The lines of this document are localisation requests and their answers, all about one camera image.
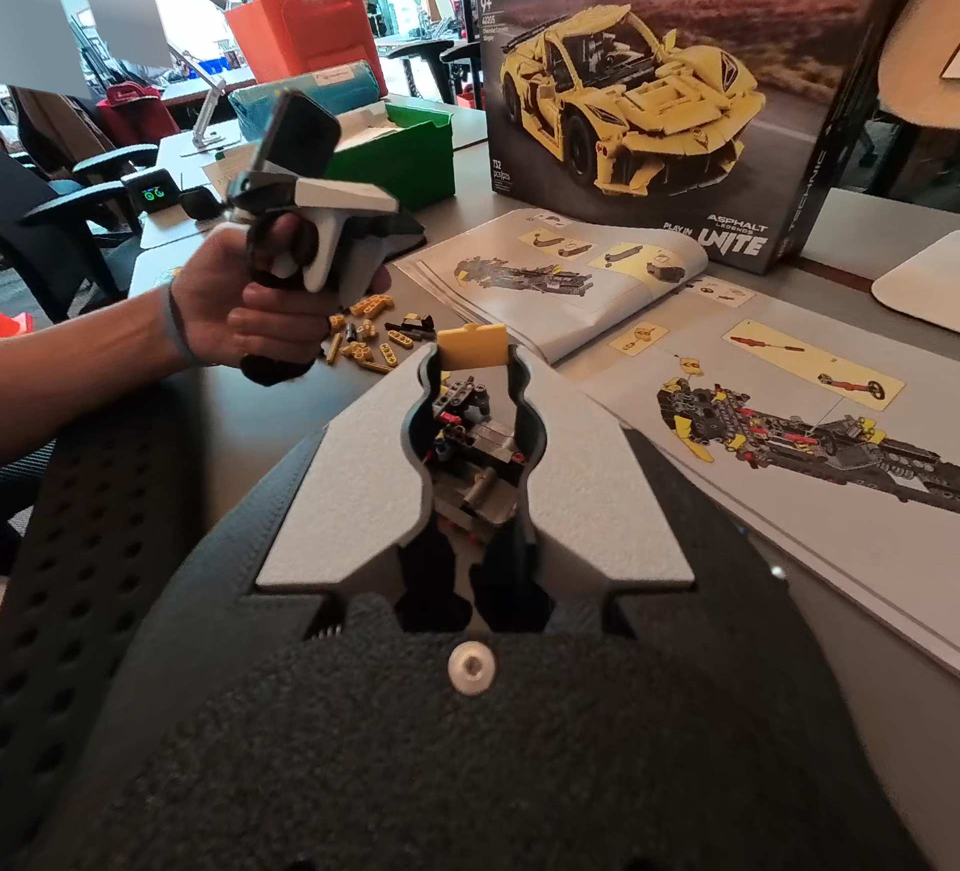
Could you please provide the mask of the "brown jacket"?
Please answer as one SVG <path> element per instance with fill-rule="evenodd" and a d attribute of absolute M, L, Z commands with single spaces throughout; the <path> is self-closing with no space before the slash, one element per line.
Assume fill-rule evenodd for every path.
<path fill-rule="evenodd" d="M 86 108 L 70 96 L 12 86 L 21 143 L 50 174 L 72 171 L 105 150 Z"/>

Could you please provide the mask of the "orange bag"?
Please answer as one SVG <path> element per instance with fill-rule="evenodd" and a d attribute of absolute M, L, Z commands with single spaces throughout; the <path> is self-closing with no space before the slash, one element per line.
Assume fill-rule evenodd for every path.
<path fill-rule="evenodd" d="M 365 61 L 388 94 L 364 0 L 252 0 L 225 20 L 258 84 Z"/>

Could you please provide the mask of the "white adjustable stand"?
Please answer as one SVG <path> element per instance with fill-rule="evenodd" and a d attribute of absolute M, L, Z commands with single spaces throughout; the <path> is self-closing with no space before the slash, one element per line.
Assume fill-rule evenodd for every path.
<path fill-rule="evenodd" d="M 959 333 L 959 230 L 875 280 L 871 296 L 891 311 Z"/>

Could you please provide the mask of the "small black object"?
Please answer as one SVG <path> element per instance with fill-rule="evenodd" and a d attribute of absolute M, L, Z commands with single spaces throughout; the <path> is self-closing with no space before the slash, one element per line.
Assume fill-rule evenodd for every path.
<path fill-rule="evenodd" d="M 187 217 L 197 222 L 210 222 L 224 211 L 224 203 L 206 184 L 183 189 L 178 204 Z"/>

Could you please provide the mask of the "lego car chassis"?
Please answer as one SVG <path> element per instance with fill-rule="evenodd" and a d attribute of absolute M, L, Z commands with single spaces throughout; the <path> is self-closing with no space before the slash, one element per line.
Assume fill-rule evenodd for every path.
<path fill-rule="evenodd" d="M 476 371 L 506 366 L 504 325 L 469 323 L 438 332 L 440 385 L 432 404 L 433 439 L 423 462 L 433 505 L 445 525 L 486 546 L 515 516 L 527 456 L 512 428 L 496 421 Z"/>

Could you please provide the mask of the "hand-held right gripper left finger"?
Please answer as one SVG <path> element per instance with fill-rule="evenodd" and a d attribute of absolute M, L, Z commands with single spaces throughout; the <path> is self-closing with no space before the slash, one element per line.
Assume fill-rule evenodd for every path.
<path fill-rule="evenodd" d="M 257 588 L 403 588 L 400 550 L 429 519 L 408 419 L 427 401 L 433 351 L 422 346 L 327 425 Z"/>

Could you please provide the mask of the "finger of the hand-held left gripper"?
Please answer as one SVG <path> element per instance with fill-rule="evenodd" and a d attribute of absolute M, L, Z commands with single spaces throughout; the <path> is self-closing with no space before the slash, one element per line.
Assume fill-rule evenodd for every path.
<path fill-rule="evenodd" d="M 341 261 L 341 305 L 352 307 L 376 289 L 382 265 L 426 242 L 424 226 L 410 212 L 364 215 L 343 227 L 345 257 Z"/>
<path fill-rule="evenodd" d="M 372 183 L 300 177 L 295 183 L 293 208 L 301 213 L 328 210 L 351 216 L 392 215 L 401 210 L 401 204 Z"/>

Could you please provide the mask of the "lego instruction booklet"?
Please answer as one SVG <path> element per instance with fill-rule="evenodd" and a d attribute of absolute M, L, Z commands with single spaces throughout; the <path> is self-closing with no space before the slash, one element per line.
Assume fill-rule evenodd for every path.
<path fill-rule="evenodd" d="M 749 528 L 958 671 L 958 362 L 520 208 L 396 263 L 503 323 Z"/>

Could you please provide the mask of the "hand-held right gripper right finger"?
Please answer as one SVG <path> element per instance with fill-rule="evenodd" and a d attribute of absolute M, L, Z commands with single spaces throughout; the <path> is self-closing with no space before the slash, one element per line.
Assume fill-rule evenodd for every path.
<path fill-rule="evenodd" d="M 694 573 L 618 418 L 523 347 L 516 407 L 545 432 L 525 514 L 542 588 L 690 588 Z"/>

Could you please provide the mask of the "small device with green display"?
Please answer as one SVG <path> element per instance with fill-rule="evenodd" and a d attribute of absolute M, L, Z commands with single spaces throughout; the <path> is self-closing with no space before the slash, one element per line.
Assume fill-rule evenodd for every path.
<path fill-rule="evenodd" d="M 134 213 L 155 215 L 179 205 L 182 190 L 171 173 L 154 166 L 124 175 L 121 184 L 126 190 Z"/>

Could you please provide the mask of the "pile of yellow black lego pieces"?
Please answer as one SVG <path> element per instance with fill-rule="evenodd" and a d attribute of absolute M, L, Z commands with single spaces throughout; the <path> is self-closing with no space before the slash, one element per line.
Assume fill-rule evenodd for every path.
<path fill-rule="evenodd" d="M 393 296 L 386 293 L 373 293 L 339 309 L 327 323 L 328 337 L 321 344 L 318 361 L 328 368 L 344 361 L 378 376 L 392 373 L 437 337 L 429 314 L 401 314 Z"/>

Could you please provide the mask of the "lego set box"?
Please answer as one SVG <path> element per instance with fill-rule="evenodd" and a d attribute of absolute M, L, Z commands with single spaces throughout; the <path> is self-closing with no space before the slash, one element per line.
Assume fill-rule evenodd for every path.
<path fill-rule="evenodd" d="M 762 274 L 805 244 L 907 0 L 476 0 L 493 190 Z"/>

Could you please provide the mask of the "person's left forearm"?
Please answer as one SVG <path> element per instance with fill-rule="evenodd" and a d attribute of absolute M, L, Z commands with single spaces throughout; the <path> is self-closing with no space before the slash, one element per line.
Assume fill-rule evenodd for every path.
<path fill-rule="evenodd" d="M 76 419 L 187 368 L 172 361 L 159 289 L 2 339 L 2 464 L 50 442 Z"/>

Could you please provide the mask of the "grey wristband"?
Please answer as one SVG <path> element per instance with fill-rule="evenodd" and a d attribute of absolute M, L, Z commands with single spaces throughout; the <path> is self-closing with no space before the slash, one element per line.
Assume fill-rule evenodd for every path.
<path fill-rule="evenodd" d="M 189 346 L 184 319 L 173 294 L 173 281 L 169 280 L 164 282 L 162 287 L 158 289 L 158 293 L 164 332 L 170 340 L 176 355 L 187 367 L 210 367 L 210 363 L 200 359 Z"/>

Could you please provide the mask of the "green plastic bin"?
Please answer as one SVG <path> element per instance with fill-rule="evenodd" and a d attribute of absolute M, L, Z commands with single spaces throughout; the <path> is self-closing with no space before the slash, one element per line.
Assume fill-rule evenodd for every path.
<path fill-rule="evenodd" d="M 411 109 L 411 116 L 416 114 L 423 122 L 415 129 L 419 136 L 393 153 L 374 150 L 372 145 L 334 153 L 325 178 L 377 185 L 412 212 L 454 197 L 452 114 L 386 102 Z"/>

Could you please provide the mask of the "teal padded package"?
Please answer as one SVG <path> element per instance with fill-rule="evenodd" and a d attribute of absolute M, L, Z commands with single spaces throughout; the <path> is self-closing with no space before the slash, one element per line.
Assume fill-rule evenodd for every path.
<path fill-rule="evenodd" d="M 303 93 L 335 117 L 381 100 L 378 79 L 365 60 L 238 88 L 227 99 L 245 141 L 263 137 L 285 90 Z"/>

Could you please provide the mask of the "person's left hand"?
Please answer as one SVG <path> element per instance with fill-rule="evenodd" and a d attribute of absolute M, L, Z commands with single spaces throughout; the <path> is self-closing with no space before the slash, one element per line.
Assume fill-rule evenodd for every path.
<path fill-rule="evenodd" d="M 336 295 L 255 282 L 246 238 L 241 229 L 213 231 L 174 278 L 189 346 L 210 365 L 237 368 L 245 357 L 312 362 L 329 336 L 330 315 L 340 310 Z M 172 361 L 178 370 L 187 368 L 173 347 Z"/>

